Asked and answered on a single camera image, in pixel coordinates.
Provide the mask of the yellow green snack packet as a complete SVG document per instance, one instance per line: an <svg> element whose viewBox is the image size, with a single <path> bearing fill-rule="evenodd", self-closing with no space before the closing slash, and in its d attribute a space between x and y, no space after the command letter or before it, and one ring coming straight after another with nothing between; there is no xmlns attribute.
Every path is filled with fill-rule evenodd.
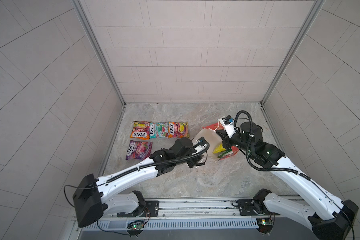
<svg viewBox="0 0 360 240"><path fill-rule="evenodd" d="M213 150L214 154L220 154L222 152L225 152L226 149L223 147L223 144L219 144L215 149Z"/></svg>

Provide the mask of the red paper gift bag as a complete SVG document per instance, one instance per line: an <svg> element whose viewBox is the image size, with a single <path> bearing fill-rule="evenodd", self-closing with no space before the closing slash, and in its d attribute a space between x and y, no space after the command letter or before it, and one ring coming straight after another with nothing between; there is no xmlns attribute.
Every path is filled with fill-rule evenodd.
<svg viewBox="0 0 360 240"><path fill-rule="evenodd" d="M219 144L222 144L222 139L216 133L217 130L221 130L221 129L223 129L223 127L219 123L215 123L215 124L209 125L207 127L203 127L202 130L192 139L192 142L194 143L195 138L198 139L200 137L204 137L207 140L207 142L210 144L210 147L207 150L207 154L209 155L209 158L211 158L214 161L220 160L218 158L219 154L214 154L213 150ZM239 149L235 146L232 146L230 149L239 152Z"/></svg>

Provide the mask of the orange snack packet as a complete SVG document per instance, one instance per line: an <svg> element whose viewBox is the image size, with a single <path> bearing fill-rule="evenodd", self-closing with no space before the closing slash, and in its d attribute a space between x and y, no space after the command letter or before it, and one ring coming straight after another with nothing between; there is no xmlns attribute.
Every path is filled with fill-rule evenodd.
<svg viewBox="0 0 360 240"><path fill-rule="evenodd" d="M168 122L168 138L189 138L188 122Z"/></svg>

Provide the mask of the teal snack packet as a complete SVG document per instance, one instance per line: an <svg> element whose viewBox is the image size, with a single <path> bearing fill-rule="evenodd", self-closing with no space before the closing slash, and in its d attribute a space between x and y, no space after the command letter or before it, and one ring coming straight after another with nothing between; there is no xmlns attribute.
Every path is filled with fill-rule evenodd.
<svg viewBox="0 0 360 240"><path fill-rule="evenodd" d="M150 139L167 138L169 135L168 122L150 123Z"/></svg>

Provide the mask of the purple snack packet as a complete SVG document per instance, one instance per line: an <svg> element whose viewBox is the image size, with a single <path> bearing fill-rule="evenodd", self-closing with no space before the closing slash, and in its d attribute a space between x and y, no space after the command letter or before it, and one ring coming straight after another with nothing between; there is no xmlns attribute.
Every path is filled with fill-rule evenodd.
<svg viewBox="0 0 360 240"><path fill-rule="evenodd" d="M141 142L131 140L127 150L126 160L144 160L152 151L152 142Z"/></svg>

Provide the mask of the red orange Fox's candy bag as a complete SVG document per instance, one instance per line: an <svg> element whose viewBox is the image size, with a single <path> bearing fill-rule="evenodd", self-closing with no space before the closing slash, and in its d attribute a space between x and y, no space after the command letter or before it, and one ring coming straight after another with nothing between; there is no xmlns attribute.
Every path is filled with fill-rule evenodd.
<svg viewBox="0 0 360 240"><path fill-rule="evenodd" d="M150 122L135 121L130 135L131 139L149 140Z"/></svg>

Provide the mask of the green Fox's candy bag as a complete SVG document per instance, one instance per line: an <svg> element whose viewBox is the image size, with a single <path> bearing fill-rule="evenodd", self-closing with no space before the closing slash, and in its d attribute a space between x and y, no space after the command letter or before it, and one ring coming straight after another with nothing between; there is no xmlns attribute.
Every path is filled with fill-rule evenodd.
<svg viewBox="0 0 360 240"><path fill-rule="evenodd" d="M223 160L223 159L226 159L226 158L229 158L231 156L234 156L238 151L234 151L232 149L229 149L229 150L226 150L226 151L223 151L221 152L219 155L218 155L218 158L220 160Z"/></svg>

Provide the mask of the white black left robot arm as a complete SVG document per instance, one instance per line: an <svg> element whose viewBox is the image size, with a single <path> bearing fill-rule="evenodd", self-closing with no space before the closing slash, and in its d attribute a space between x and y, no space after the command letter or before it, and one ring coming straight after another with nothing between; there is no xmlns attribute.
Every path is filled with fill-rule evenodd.
<svg viewBox="0 0 360 240"><path fill-rule="evenodd" d="M202 159L209 147L210 144L204 138L200 138L195 144L188 138L180 138L169 149L157 150L125 170L98 178L93 174L83 177L73 193L78 226L87 227L104 215L140 216L147 206L142 193L122 192L141 182L169 173L183 163L190 168L203 166Z"/></svg>

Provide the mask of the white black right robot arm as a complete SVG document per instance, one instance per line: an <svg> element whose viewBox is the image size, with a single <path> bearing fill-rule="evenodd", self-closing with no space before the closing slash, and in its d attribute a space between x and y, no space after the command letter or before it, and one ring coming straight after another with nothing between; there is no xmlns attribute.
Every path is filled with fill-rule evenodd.
<svg viewBox="0 0 360 240"><path fill-rule="evenodd" d="M281 198L270 190L261 189L252 204L258 215L269 213L287 217L309 229L320 240L344 240L354 235L359 207L351 200L341 200L301 171L278 147L263 140L260 126L246 119L237 126L230 116L218 122L223 147L236 147L251 168L272 173L289 185L305 204Z"/></svg>

